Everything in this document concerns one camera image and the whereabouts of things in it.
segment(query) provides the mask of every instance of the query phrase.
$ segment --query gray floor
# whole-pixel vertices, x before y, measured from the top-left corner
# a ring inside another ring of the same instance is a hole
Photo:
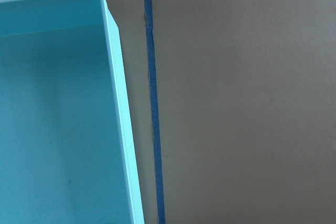
[[[144,4],[107,2],[155,224]],[[153,0],[166,223],[334,224],[335,13],[334,0]]]

